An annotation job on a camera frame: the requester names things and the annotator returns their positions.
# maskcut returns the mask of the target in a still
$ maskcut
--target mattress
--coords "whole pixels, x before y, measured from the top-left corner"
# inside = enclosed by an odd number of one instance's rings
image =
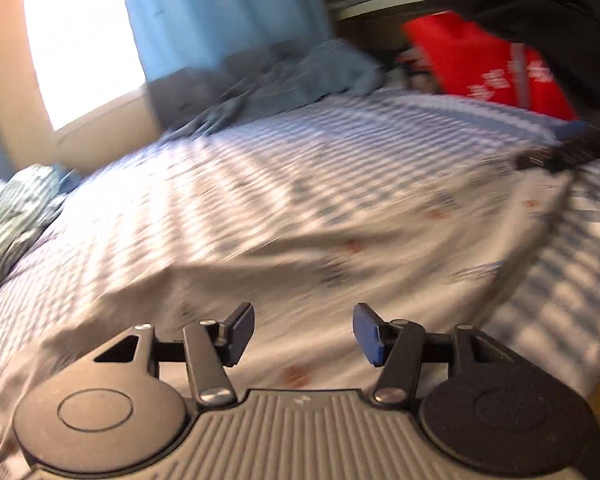
[[[138,276],[347,224],[472,160],[552,142],[557,124],[464,98],[381,91],[148,146],[69,195],[1,285],[0,375],[28,343]],[[592,391],[600,163],[578,172],[538,259],[481,328],[581,394]]]

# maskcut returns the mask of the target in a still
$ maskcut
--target white shelf edge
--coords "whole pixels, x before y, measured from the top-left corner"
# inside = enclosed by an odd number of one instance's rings
[[[369,12],[375,12],[376,10],[389,9],[391,7],[398,7],[424,1],[426,0],[371,0],[370,2],[364,2],[362,4],[349,7],[348,9],[343,9],[337,13],[337,17],[339,20],[346,20],[347,18],[353,18],[354,16],[360,16],[361,14],[368,14]]]

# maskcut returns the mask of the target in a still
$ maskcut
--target screw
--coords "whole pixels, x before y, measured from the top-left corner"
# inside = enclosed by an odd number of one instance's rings
[[[224,406],[235,401],[235,394],[227,388],[209,388],[200,393],[200,401],[207,406]]]
[[[400,388],[380,388],[374,393],[374,399],[382,404],[399,404],[407,398],[407,393]]]

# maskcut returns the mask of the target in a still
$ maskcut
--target shelf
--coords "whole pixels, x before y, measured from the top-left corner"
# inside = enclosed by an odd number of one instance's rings
[[[390,9],[391,12],[403,12],[408,10],[408,7],[417,2],[425,2],[427,0],[371,0],[362,4],[354,5],[348,9],[340,10],[336,13],[338,20],[346,20],[354,16],[369,14],[370,12],[379,12]]]

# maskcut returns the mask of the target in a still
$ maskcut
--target red bag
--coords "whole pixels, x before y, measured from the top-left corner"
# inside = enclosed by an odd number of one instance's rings
[[[532,48],[516,56],[511,43],[454,12],[423,16],[402,28],[427,56],[446,93],[574,118],[562,90]],[[527,76],[520,77],[518,68],[523,67]]]

